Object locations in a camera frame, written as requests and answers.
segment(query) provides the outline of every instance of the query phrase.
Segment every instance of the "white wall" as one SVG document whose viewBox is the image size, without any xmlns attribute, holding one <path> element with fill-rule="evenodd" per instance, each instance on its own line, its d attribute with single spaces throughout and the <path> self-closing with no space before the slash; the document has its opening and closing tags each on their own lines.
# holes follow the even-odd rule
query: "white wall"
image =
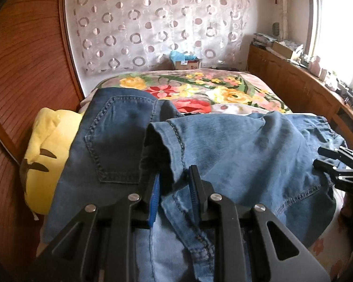
<svg viewBox="0 0 353 282">
<path fill-rule="evenodd" d="M 290 38 L 306 45 L 309 28 L 309 0 L 290 0 Z"/>
<path fill-rule="evenodd" d="M 71 9 L 73 0 L 65 0 L 66 8 Z M 242 41 L 242 46 L 239 54 L 239 63 L 236 65 L 239 69 L 246 69 L 247 65 L 247 56 L 249 54 L 249 44 L 253 38 L 253 33 L 272 33 L 272 24 L 274 23 L 274 13 L 276 12 L 275 0 L 249 0 L 249 19 L 247 25 L 243 30 L 244 37 Z M 78 72 L 79 80 L 82 86 L 82 90 L 87 96 L 92 89 L 103 79 L 112 77 L 113 74 L 110 71 L 102 73 L 91 73 L 85 71 L 85 62 L 79 53 L 78 45 L 79 38 L 76 35 L 76 29 L 74 28 L 75 19 L 70 15 L 70 12 L 67 11 L 67 26 L 69 29 L 69 37 L 72 47 L 73 60 L 76 64 L 76 69 Z"/>
</svg>

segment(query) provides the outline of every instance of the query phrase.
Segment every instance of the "bed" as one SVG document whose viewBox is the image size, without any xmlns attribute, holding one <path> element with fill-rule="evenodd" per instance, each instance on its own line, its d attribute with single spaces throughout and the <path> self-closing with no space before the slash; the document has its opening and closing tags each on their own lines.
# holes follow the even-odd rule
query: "bed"
<svg viewBox="0 0 353 282">
<path fill-rule="evenodd" d="M 144 90 L 158 99 L 171 100 L 182 113 L 248 114 L 290 109 L 258 77 L 245 72 L 214 69 L 129 73 L 100 82 L 81 102 L 87 109 L 99 88 L 125 87 Z"/>
<path fill-rule="evenodd" d="M 291 113 L 290 109 L 258 77 L 245 72 L 214 69 L 152 71 L 123 74 L 99 83 L 81 102 L 84 113 L 99 88 L 126 87 L 144 90 L 158 99 L 171 100 L 184 113 L 250 114 L 278 111 Z M 344 192 L 334 190 L 337 208 L 332 222 L 309 248 L 332 278 L 341 272 L 350 260 L 351 247 L 347 229 L 340 211 Z M 46 247 L 42 241 L 37 254 Z"/>
</svg>

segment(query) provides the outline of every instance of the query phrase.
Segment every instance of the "floral bedspread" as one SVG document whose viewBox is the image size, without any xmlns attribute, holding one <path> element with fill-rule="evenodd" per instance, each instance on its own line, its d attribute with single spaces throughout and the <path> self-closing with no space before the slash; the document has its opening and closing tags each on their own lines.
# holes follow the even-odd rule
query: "floral bedspread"
<svg viewBox="0 0 353 282">
<path fill-rule="evenodd" d="M 258 77 L 213 69 L 152 71 L 108 78 L 81 102 L 80 112 L 86 110 L 95 91 L 105 87 L 144 90 L 158 99 L 171 100 L 182 113 L 291 112 Z"/>
</svg>

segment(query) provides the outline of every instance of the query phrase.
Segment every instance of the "wooden headboard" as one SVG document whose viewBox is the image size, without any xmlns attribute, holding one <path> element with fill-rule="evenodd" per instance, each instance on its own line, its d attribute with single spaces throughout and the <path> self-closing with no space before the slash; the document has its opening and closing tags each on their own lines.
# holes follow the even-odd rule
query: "wooden headboard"
<svg viewBox="0 0 353 282">
<path fill-rule="evenodd" d="M 16 278 L 35 257 L 41 224 L 18 177 L 32 123 L 43 107 L 76 110 L 82 100 L 63 9 L 62 0 L 3 0 L 0 8 L 0 262 Z"/>
</svg>

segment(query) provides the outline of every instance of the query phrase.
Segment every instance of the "back pocket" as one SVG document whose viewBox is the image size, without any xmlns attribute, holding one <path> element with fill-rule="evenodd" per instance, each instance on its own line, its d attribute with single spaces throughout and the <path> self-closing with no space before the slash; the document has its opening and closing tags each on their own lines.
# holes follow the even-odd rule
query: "back pocket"
<svg viewBox="0 0 353 282">
<path fill-rule="evenodd" d="M 101 182 L 137 184 L 145 130 L 156 100 L 111 97 L 84 137 Z"/>
</svg>

